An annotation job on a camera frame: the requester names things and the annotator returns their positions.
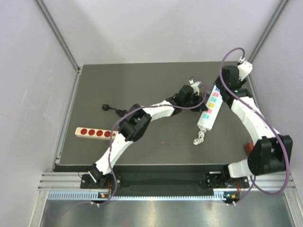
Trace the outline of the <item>white power strip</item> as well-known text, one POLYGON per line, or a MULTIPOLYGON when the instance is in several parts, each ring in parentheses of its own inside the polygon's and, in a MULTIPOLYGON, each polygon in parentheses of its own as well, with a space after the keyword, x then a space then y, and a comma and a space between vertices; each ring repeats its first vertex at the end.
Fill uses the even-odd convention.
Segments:
POLYGON ((223 103, 219 88, 214 85, 207 100, 207 111, 204 111, 197 123, 199 128, 198 137, 194 139, 193 144, 199 145, 204 141, 205 133, 213 128, 216 117, 223 103))

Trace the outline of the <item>red cube plug adapter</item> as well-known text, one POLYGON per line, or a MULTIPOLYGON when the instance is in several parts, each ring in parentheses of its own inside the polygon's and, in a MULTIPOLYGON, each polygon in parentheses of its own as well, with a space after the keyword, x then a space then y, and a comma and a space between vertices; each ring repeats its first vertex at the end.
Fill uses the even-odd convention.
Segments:
POLYGON ((254 148, 253 142, 247 143, 244 148, 245 148, 246 155, 249 156, 254 148))

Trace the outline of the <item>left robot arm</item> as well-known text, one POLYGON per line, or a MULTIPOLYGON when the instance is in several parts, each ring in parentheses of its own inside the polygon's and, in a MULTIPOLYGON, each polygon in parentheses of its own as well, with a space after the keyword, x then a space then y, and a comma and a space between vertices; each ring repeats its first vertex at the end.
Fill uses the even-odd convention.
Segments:
POLYGON ((181 90, 162 102, 150 106, 134 104, 127 114, 115 125, 118 133, 113 139, 103 156, 88 169, 91 182, 96 187, 103 187, 107 183, 107 175, 112 173, 113 166, 134 142, 141 139, 152 121, 171 117, 182 110, 201 112, 207 109, 205 101, 199 91, 200 83, 184 85, 181 90))

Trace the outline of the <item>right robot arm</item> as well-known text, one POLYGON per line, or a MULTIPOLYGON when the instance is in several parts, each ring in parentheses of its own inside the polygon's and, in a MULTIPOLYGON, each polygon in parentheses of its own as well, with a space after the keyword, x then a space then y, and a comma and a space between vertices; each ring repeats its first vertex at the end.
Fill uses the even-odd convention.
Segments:
POLYGON ((269 126, 249 91, 242 88, 251 71, 252 64, 247 61, 237 66, 222 67, 222 74, 216 79, 206 103, 208 109, 197 123, 202 132, 210 131, 222 103, 226 103, 252 139, 253 148, 247 159, 223 166, 221 182, 226 187, 234 186, 242 177, 285 171, 292 152, 291 137, 282 136, 269 126))

